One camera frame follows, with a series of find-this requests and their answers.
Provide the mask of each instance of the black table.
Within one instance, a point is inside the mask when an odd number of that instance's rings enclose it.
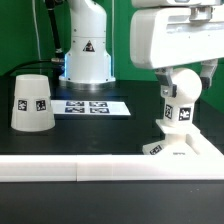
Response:
[[[56,115],[55,128],[18,132],[10,127],[14,79],[0,78],[0,154],[142,154],[164,136],[157,82],[120,81],[88,92],[51,85],[52,99],[124,101],[131,116]],[[224,152],[224,115],[202,100],[194,123]],[[2,224],[223,224],[224,181],[1,183]]]

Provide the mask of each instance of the white object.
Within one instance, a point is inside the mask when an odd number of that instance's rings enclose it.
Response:
[[[210,21],[191,22],[190,15],[190,8],[137,11],[130,37],[134,65],[155,69],[224,57],[224,6],[214,7]]]
[[[165,140],[143,146],[143,152],[151,156],[182,156],[210,158],[223,157],[193,124],[194,103],[200,96],[202,84],[199,76],[190,69],[175,69],[171,74],[177,85],[176,97],[166,97],[164,116],[157,124],[165,134]]]
[[[221,156],[0,156],[0,182],[219,180]]]
[[[201,2],[203,1],[202,0],[132,0],[132,5],[136,8],[155,7],[155,6],[192,6],[192,5],[199,5],[201,4]]]
[[[92,0],[69,0],[71,49],[65,56],[61,84],[97,89],[114,83],[111,57],[106,51],[106,12]]]
[[[132,0],[136,8],[155,6],[212,6],[219,5],[220,0]]]
[[[46,76],[32,74],[17,76],[14,95],[12,128],[35,132],[55,126]]]

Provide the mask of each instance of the white paper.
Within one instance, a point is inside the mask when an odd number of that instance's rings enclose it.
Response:
[[[52,100],[51,105],[54,114],[131,115],[124,102]]]

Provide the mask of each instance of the green background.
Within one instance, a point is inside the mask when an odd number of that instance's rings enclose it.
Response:
[[[107,51],[111,54],[112,1],[96,0],[96,2],[102,5],[107,12]],[[54,45],[43,0],[36,0],[36,10],[41,56],[42,59],[48,59],[54,56]],[[156,81],[153,71],[137,69],[130,60],[129,33],[130,21],[134,12],[131,0],[115,0],[115,77],[120,80]],[[67,52],[70,48],[70,15],[67,3],[56,8],[56,16],[62,47]],[[20,63],[38,59],[31,0],[1,0],[0,30],[0,74]],[[191,68],[197,73],[200,73],[201,69],[200,64],[184,67]],[[202,93],[204,100],[222,112],[224,112],[223,73],[224,60],[221,59],[213,78],[212,87]]]

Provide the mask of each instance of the upside-down cup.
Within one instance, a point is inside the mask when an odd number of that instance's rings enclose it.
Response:
[[[33,74],[17,76],[14,96],[12,128],[38,132],[55,126],[48,77]]]

